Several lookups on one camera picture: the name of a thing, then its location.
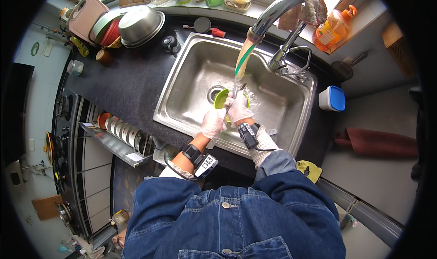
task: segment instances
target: pan handle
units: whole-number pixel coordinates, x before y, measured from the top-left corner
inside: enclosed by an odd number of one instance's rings
[[[355,58],[352,62],[351,65],[356,65],[358,64],[361,60],[363,60],[364,58],[366,58],[369,55],[368,52],[362,52],[360,55],[358,55],[357,58]]]

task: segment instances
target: black countertop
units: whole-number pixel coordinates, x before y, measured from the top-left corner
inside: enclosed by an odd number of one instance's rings
[[[90,50],[88,57],[73,55],[73,59],[84,63],[84,70],[79,77],[67,76],[66,87],[140,130],[173,146],[182,147],[192,137],[152,119],[167,76],[176,60],[164,51],[160,42],[165,36],[173,35],[182,45],[188,35],[194,32],[190,28],[183,29],[182,25],[193,24],[196,17],[166,17],[163,34],[153,42],[137,49],[108,49],[114,56],[108,67],[95,60],[97,49]],[[214,19],[211,22],[213,27],[226,31],[228,39],[241,43],[246,39],[247,26]],[[257,48],[274,53],[281,43],[278,38],[267,35]],[[304,51],[296,52],[288,54],[287,60],[303,66],[306,56]],[[312,57],[310,71],[317,76],[316,96],[296,159],[309,160],[317,166],[321,166],[325,157],[336,115],[336,112],[321,110],[318,105],[319,92],[330,85],[340,86],[331,70],[331,66],[323,60]],[[255,177],[252,160],[217,147],[208,152],[219,160],[221,166]]]

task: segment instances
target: frying pan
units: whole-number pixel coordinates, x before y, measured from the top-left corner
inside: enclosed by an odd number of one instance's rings
[[[331,64],[334,70],[338,73],[341,82],[344,82],[353,76],[352,66],[358,64],[361,60],[368,56],[368,52],[362,52],[357,58],[352,60],[351,63],[343,61],[336,61]]]

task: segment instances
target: window sill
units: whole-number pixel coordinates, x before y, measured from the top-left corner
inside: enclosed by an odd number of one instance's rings
[[[148,4],[147,6],[171,15],[196,15],[211,18],[220,18],[232,22],[242,23],[248,26],[252,26],[256,22],[258,17],[266,9],[265,6],[252,3],[248,11],[240,12],[229,9],[223,4],[216,7],[208,7],[206,6],[205,2],[194,3],[193,1],[190,1],[189,3],[184,5],[177,5],[174,0],[169,0],[165,4],[159,6],[153,5],[152,3]],[[112,7],[110,8],[110,11],[117,11],[123,14],[132,10],[135,7],[136,6],[131,6],[127,8]],[[347,43],[351,38],[353,38],[355,35],[365,29],[370,23],[372,23],[376,18],[382,15],[382,13],[384,13],[386,10],[387,8],[381,0],[370,0],[370,2],[368,2],[365,6],[362,6],[360,8],[360,12],[357,14],[356,17],[354,17],[354,19],[352,19],[353,28],[348,38],[338,42],[334,49],[330,52],[320,51],[313,44],[312,37],[315,31],[315,27],[311,27],[309,25],[307,25],[303,29],[299,37],[296,39],[295,44],[308,46],[312,50],[314,55],[330,63],[333,58],[330,58],[330,54],[341,48],[345,43]],[[268,33],[283,40],[285,40],[290,34],[289,31],[278,29],[277,22],[269,28]]]

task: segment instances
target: gas stove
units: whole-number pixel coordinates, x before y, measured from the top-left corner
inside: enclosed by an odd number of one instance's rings
[[[73,140],[80,96],[63,88],[55,103],[55,116],[50,137],[52,144],[53,172],[57,180],[58,193],[63,204],[58,212],[66,227],[73,234],[87,236],[80,217],[79,199],[75,191],[73,172]]]

